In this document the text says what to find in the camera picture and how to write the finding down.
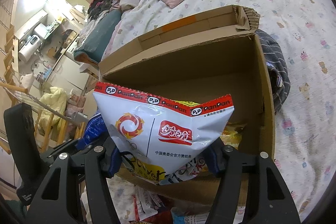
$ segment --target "circular flame logo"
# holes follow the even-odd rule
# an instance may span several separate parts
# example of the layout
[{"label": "circular flame logo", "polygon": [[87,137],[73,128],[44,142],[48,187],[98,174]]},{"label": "circular flame logo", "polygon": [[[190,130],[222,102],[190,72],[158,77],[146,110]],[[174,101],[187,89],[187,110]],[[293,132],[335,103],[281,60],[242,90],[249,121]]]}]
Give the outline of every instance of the circular flame logo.
[{"label": "circular flame logo", "polygon": [[[124,123],[125,121],[131,121],[131,122],[133,122],[134,125],[132,125],[131,127],[135,128],[135,130],[128,131],[127,129],[125,129],[125,123]],[[144,124],[144,121],[139,116],[131,114],[131,113],[125,113],[115,123],[115,127],[126,138],[131,139],[131,138],[134,138],[134,137],[140,135],[140,133],[143,131],[143,129],[142,129],[143,124]]]}]

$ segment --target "red brand logo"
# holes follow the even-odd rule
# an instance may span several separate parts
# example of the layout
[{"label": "red brand logo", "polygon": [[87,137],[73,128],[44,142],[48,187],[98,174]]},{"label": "red brand logo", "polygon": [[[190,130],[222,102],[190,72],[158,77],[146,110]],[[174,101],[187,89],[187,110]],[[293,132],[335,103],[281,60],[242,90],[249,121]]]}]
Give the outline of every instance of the red brand logo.
[{"label": "red brand logo", "polygon": [[192,131],[188,128],[183,128],[169,121],[162,121],[159,129],[159,136],[164,139],[159,139],[161,142],[178,143],[191,145],[193,139]]}]

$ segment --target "black robotic device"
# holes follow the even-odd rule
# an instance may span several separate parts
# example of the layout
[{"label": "black robotic device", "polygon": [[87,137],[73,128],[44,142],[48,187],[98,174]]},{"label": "black robotic device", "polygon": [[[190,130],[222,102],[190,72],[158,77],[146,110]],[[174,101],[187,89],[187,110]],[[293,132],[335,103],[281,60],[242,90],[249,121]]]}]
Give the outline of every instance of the black robotic device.
[{"label": "black robotic device", "polygon": [[[20,200],[30,205],[26,224],[85,223],[80,207],[79,181],[85,177],[92,222],[119,224],[106,178],[120,168],[121,156],[108,133],[84,150],[78,140],[69,140],[39,154],[31,107],[16,105],[4,113],[8,142],[22,178],[17,189]],[[203,156],[221,177],[206,224],[233,223],[242,173],[249,174],[244,224],[300,223],[291,194],[266,152],[247,155],[217,139]]]}]

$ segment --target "bed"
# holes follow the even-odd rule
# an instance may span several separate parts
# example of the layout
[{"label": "bed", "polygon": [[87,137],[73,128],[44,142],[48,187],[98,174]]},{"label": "bed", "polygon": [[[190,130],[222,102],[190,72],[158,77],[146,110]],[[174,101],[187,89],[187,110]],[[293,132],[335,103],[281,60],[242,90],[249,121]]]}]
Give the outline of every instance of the bed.
[{"label": "bed", "polygon": [[122,15],[109,55],[135,37],[180,18],[237,4],[254,8],[259,28],[281,46],[291,90],[276,115],[274,161],[303,221],[318,203],[336,168],[334,107],[336,9],[332,0],[184,0],[170,9],[141,0]]}]

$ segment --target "vertical black line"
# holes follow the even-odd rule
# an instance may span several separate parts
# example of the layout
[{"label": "vertical black line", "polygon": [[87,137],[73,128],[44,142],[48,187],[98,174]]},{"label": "vertical black line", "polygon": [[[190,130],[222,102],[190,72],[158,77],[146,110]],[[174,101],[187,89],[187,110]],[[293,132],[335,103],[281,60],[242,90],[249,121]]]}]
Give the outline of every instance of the vertical black line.
[{"label": "vertical black line", "polygon": [[146,157],[148,155],[148,149],[149,149],[149,142],[151,141],[151,135],[152,135],[152,130],[153,130],[153,125],[154,125],[154,122],[155,122],[155,118],[153,120],[153,123],[152,123],[152,128],[151,128],[151,132],[149,134],[149,139],[148,139],[148,146],[147,146],[147,153],[146,153]]}]

